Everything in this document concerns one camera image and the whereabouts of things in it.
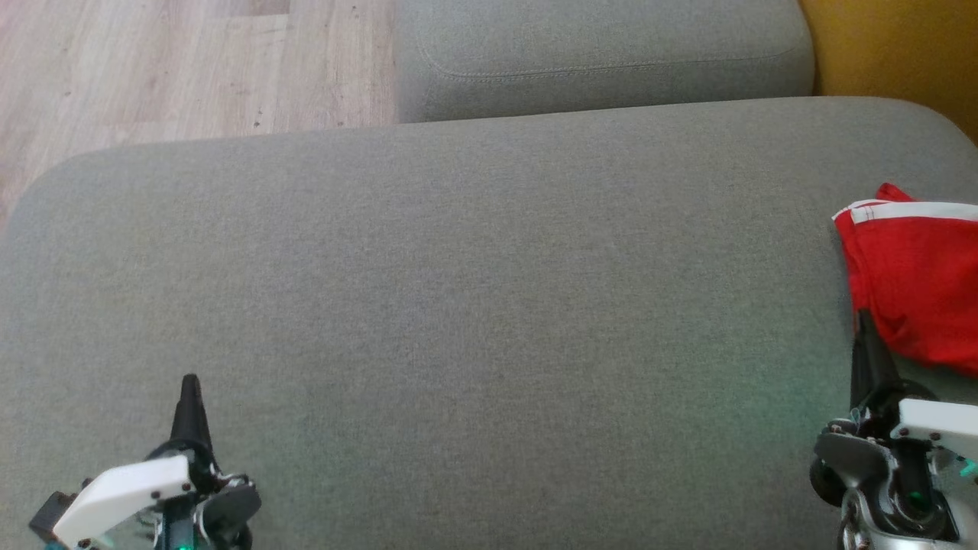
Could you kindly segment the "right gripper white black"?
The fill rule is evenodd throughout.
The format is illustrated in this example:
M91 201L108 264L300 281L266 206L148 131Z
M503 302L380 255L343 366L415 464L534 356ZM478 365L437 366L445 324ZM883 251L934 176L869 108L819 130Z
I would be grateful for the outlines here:
M902 380L868 309L856 313L849 417L814 444L810 483L837 507L838 539L978 539L978 507L942 473L978 483L978 405L946 403Z

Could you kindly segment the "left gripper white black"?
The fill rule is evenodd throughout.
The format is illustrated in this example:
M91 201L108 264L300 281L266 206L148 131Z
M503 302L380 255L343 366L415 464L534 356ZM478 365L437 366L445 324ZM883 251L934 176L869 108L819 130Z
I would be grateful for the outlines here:
M130 519L150 526L151 550L254 547L248 523L260 495L248 476L218 467L196 374L182 379L169 441L146 460L88 478L77 493L47 550L113 550L108 534Z

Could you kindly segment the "large grey sofa seat cushion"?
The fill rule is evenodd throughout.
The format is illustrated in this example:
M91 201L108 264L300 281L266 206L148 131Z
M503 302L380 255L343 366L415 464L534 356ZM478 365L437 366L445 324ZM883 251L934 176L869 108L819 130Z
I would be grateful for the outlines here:
M978 147L788 98L119 147L0 239L0 550L202 381L267 550L829 550L831 216L978 203Z

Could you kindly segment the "red shorts with white stripes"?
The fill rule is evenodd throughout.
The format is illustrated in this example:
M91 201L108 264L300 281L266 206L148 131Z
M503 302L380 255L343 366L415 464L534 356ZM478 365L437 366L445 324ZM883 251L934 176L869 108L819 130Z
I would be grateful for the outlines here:
M885 183L832 221L853 310L870 314L890 351L978 378L978 205Z

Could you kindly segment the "yellow sofa backrest cushion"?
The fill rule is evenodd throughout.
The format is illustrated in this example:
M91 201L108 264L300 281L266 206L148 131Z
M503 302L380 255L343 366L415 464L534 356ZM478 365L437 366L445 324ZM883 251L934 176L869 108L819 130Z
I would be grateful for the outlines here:
M978 145L978 0L799 0L821 96L932 108Z

